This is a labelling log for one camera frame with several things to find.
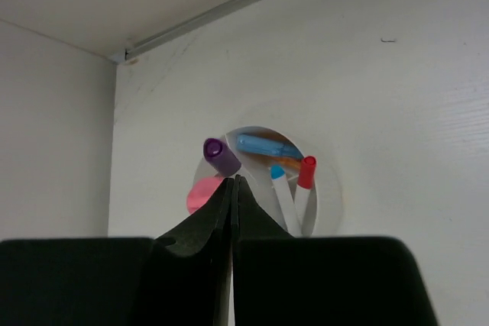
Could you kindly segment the red capped white pen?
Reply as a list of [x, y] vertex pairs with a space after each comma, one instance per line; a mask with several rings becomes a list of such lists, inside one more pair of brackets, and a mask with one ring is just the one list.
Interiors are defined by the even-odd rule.
[[315, 215], [313, 188], [316, 164], [314, 156], [306, 156], [302, 159], [294, 194], [294, 205], [303, 236], [309, 234]]

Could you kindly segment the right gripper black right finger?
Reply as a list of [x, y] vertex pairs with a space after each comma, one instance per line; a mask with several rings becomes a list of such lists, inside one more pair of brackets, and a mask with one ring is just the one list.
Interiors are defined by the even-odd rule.
[[416, 260], [393, 237], [302, 237], [238, 176], [231, 198], [238, 325], [435, 325]]

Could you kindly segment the blue capped white pen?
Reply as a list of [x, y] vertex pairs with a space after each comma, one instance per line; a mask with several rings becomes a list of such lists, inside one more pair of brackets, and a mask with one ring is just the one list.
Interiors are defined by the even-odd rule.
[[276, 192], [277, 200], [282, 211], [283, 219], [287, 226], [287, 231], [294, 237], [301, 237], [302, 230], [296, 213], [287, 175], [279, 165], [270, 168], [270, 177]]

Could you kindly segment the purple capped white pen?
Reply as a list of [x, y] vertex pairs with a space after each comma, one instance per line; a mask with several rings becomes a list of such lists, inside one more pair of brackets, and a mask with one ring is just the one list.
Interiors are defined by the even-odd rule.
[[223, 177], [231, 177], [241, 169], [240, 160], [222, 140], [207, 138], [203, 143], [202, 152], [206, 162]]

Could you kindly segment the blue highlighter marker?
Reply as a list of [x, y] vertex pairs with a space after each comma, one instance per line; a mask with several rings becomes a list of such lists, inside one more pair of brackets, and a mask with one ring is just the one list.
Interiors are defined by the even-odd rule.
[[303, 158], [299, 149], [291, 144], [248, 134], [239, 134], [237, 136], [236, 148], [241, 152], [270, 157], [288, 157], [296, 160]]

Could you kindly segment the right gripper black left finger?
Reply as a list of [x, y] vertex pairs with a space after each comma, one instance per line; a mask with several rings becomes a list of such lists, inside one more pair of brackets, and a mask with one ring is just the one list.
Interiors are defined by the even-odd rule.
[[234, 182], [156, 237], [1, 243], [3, 325], [226, 325]]

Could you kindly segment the white round divided container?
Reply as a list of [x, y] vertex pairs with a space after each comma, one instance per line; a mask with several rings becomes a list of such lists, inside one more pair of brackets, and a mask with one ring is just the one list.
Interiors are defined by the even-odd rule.
[[270, 178], [272, 160], [238, 151], [236, 140], [240, 134], [282, 140], [295, 146], [302, 155], [311, 155], [317, 159], [314, 185], [302, 223], [303, 235], [306, 237], [335, 236], [342, 222], [342, 190], [334, 167], [318, 148], [301, 137], [261, 126], [241, 126], [220, 137], [241, 161], [243, 168], [240, 174], [248, 181], [257, 203], [282, 227], [285, 227], [286, 223]]

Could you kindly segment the pink glue bottle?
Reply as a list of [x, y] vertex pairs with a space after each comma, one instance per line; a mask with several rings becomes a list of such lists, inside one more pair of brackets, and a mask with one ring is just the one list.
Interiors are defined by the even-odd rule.
[[197, 181], [186, 197], [186, 208], [190, 214], [199, 210], [221, 185], [221, 176], [209, 176]]

